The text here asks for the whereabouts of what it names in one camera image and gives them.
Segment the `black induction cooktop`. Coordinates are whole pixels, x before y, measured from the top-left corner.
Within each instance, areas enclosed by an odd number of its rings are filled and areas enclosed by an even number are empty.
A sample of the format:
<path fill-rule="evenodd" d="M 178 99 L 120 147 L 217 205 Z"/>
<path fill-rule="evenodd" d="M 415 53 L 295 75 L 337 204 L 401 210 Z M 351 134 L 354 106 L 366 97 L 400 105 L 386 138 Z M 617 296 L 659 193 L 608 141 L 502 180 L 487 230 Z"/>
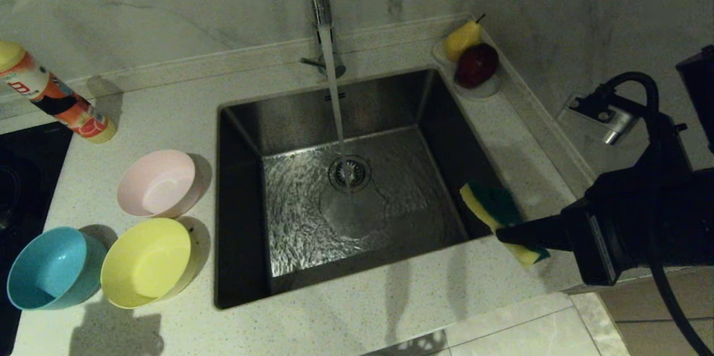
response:
<path fill-rule="evenodd" d="M 72 137 L 59 122 L 0 134 L 0 356 L 12 353 L 21 317 L 7 295 L 8 275 L 44 230 Z"/>

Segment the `pink plastic bowl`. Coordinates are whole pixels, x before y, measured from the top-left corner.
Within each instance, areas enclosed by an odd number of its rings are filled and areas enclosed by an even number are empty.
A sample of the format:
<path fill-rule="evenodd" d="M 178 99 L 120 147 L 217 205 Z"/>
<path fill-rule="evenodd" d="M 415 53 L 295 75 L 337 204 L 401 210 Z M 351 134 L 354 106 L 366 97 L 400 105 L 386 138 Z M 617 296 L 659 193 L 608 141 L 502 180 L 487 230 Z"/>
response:
<path fill-rule="evenodd" d="M 178 217 L 204 192 L 193 157 L 178 150 L 148 153 L 133 163 L 117 186 L 118 206 L 135 217 Z"/>

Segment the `orange dish soap bottle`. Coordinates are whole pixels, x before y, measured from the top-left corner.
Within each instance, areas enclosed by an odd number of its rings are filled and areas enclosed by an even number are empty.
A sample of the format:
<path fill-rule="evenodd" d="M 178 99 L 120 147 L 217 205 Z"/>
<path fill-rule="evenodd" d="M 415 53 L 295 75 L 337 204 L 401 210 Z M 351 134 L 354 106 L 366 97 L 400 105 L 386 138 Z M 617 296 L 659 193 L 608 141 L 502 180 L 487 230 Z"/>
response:
<path fill-rule="evenodd" d="M 0 81 L 89 142 L 103 144 L 117 132 L 117 125 L 109 117 L 18 43 L 0 41 Z"/>

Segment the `blue plastic bowl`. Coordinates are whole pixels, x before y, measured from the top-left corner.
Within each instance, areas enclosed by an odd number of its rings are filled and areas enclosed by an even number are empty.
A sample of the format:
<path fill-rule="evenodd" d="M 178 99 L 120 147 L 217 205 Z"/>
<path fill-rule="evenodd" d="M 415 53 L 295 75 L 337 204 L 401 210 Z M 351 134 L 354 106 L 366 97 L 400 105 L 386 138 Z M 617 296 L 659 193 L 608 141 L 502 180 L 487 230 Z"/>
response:
<path fill-rule="evenodd" d="M 8 299 L 22 311 L 79 305 L 99 290 L 107 252 L 101 241 L 78 229 L 48 230 L 29 242 L 13 262 Z"/>

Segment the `stainless steel sink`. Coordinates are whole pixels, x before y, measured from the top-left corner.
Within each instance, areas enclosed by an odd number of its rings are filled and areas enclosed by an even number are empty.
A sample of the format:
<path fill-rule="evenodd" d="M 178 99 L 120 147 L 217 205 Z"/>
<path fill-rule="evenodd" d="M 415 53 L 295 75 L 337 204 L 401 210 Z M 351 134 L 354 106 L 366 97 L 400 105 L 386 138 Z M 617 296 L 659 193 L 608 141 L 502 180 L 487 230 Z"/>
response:
<path fill-rule="evenodd" d="M 474 125 L 435 69 L 342 85 L 339 142 L 328 89 L 218 114 L 217 308 L 238 307 L 490 234 L 466 207 L 469 181 L 503 188 Z M 372 166 L 340 193 L 338 157 Z"/>

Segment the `yellow plastic bowl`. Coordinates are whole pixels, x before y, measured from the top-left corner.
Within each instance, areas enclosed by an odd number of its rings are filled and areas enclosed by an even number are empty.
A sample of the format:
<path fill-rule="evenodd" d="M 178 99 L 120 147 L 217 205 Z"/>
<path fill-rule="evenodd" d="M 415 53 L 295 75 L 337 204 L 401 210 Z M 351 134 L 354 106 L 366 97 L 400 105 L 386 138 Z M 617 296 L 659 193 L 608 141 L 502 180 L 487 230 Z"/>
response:
<path fill-rule="evenodd" d="M 173 219 L 135 225 L 110 247 L 100 287 L 110 304 L 137 309 L 178 295 L 198 272 L 199 249 L 189 230 Z"/>

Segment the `yellow green sponge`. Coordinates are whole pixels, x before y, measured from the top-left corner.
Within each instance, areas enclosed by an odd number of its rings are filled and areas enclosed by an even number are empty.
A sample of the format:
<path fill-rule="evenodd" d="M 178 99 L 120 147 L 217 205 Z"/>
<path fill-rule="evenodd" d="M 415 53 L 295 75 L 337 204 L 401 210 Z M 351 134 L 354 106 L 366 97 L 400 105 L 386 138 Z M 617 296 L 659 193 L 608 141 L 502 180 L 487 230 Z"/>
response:
<path fill-rule="evenodd" d="M 459 194 L 467 208 L 492 232 L 523 224 L 520 211 L 507 189 L 480 185 L 469 181 L 459 188 Z M 506 249 L 525 268 L 548 259 L 548 250 L 502 242 Z"/>

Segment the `yellow pear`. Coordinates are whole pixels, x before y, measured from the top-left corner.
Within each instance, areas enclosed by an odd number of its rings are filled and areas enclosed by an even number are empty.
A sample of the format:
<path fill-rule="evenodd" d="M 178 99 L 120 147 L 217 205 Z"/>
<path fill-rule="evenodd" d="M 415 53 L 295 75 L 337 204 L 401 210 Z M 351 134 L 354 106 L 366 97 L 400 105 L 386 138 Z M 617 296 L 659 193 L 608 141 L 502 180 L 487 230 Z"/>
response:
<path fill-rule="evenodd" d="M 456 62 L 466 49 L 480 43 L 483 32 L 480 21 L 484 17 L 485 15 L 480 15 L 478 18 L 471 17 L 446 36 L 443 43 L 446 59 Z"/>

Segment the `dark red apple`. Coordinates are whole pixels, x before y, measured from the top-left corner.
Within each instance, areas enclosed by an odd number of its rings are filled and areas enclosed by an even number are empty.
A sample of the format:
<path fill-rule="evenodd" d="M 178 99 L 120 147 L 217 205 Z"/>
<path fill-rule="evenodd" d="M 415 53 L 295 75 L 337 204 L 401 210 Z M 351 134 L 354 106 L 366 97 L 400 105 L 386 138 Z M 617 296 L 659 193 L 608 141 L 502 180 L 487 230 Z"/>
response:
<path fill-rule="evenodd" d="M 489 80 L 499 66 L 497 51 L 486 43 L 469 47 L 457 61 L 455 82 L 467 89 L 474 89 Z"/>

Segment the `small white dish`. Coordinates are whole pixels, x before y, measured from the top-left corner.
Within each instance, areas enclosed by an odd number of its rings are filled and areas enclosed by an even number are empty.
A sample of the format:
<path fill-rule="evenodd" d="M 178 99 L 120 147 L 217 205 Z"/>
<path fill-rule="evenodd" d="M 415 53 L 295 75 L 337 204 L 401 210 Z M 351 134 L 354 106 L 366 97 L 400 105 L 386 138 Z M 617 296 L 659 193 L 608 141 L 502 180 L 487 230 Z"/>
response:
<path fill-rule="evenodd" d="M 451 82 L 454 84 L 454 87 L 457 91 L 457 93 L 464 99 L 467 99 L 472 102 L 482 102 L 485 101 L 497 94 L 500 91 L 500 88 L 502 86 L 502 79 L 500 78 L 500 74 L 498 74 L 498 71 L 496 71 L 493 76 L 491 76 L 486 82 L 480 84 L 479 86 L 475 88 L 466 88 L 464 86 L 461 86 L 459 83 L 456 82 L 456 66 L 457 63 L 455 61 L 451 61 L 446 57 L 446 51 L 444 49 L 444 43 L 445 39 L 439 39 L 432 47 L 432 56 L 436 61 L 439 63 L 439 65 L 443 66 L 445 68 L 447 74 L 449 75 Z"/>

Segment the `round metal drain strainer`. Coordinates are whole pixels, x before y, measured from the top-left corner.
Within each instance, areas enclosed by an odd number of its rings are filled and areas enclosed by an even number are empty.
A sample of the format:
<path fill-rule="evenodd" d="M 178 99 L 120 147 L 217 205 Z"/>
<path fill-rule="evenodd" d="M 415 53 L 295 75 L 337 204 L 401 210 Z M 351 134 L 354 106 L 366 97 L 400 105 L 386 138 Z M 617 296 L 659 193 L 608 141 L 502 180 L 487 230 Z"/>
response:
<path fill-rule="evenodd" d="M 329 166 L 328 180 L 340 193 L 358 193 L 372 182 L 372 166 L 357 155 L 338 157 Z"/>

